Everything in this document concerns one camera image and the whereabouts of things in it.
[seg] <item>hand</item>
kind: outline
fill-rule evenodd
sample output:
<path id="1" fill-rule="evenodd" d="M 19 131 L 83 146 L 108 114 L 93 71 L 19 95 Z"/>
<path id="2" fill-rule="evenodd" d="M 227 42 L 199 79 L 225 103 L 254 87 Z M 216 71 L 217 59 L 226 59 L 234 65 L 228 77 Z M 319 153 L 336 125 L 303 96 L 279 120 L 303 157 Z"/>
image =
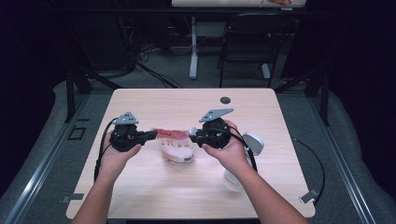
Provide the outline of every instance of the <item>hand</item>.
<path id="1" fill-rule="evenodd" d="M 126 162 L 136 155 L 142 146 L 139 144 L 126 152 L 120 152 L 110 145 L 111 133 L 106 134 L 103 144 L 103 151 L 105 153 L 102 157 L 98 178 L 105 178 L 114 183 L 125 167 Z"/>
<path id="2" fill-rule="evenodd" d="M 230 122 L 229 120 L 224 120 L 225 123 L 230 126 L 231 133 L 235 135 L 239 135 L 237 133 L 237 128 L 235 124 Z M 233 136 L 230 139 L 230 142 L 222 149 L 213 148 L 207 144 L 203 144 L 202 148 L 206 151 L 207 154 L 219 160 L 220 164 L 224 166 L 225 169 L 230 171 L 233 175 L 235 172 L 242 170 L 242 167 L 250 167 L 247 160 L 247 154 L 245 151 L 244 145 L 239 142 Z"/>

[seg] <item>small round object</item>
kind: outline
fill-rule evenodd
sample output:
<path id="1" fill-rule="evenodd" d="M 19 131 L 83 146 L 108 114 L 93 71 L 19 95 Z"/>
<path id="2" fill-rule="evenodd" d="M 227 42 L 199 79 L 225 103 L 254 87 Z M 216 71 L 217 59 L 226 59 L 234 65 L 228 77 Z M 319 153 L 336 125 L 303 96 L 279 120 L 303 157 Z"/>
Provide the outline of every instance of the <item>small round object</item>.
<path id="1" fill-rule="evenodd" d="M 230 99 L 230 97 L 223 96 L 223 97 L 220 98 L 220 101 L 221 101 L 222 104 L 227 105 L 227 104 L 229 104 L 231 102 L 231 99 Z"/>

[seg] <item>forearm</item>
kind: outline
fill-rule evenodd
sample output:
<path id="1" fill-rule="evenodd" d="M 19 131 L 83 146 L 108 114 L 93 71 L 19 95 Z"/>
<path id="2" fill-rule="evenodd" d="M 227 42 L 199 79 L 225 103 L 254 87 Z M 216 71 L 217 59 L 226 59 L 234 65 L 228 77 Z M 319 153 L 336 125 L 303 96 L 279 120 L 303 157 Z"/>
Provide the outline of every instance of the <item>forearm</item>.
<path id="1" fill-rule="evenodd" d="M 235 176 L 247 192 L 261 223 L 308 223 L 251 167 L 244 167 Z"/>
<path id="2" fill-rule="evenodd" d="M 98 176 L 73 223 L 106 223 L 114 180 Z"/>

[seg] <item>person's left hand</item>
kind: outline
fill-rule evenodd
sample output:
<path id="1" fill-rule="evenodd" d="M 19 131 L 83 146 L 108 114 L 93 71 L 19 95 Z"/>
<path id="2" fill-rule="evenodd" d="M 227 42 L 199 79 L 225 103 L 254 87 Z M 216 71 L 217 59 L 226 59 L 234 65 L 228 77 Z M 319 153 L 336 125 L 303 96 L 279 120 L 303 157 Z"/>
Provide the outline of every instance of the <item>person's left hand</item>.
<path id="1" fill-rule="evenodd" d="M 110 145 L 111 133 L 106 134 L 103 144 L 103 151 L 105 151 L 107 146 L 108 148 L 102 157 L 98 178 L 105 178 L 114 183 L 125 167 L 126 162 L 136 155 L 142 146 L 139 144 L 126 152 L 120 152 Z"/>

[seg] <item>chair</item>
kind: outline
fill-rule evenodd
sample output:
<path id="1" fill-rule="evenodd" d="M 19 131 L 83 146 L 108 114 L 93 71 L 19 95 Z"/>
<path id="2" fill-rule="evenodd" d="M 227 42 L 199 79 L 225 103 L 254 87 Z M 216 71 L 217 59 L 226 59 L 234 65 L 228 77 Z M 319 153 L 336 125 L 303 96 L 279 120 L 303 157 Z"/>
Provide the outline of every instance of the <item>chair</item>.
<path id="1" fill-rule="evenodd" d="M 284 15 L 242 13 L 225 24 L 219 55 L 219 87 L 222 87 L 224 62 L 271 64 L 271 87 L 277 55 L 284 35 L 290 30 L 290 19 Z"/>

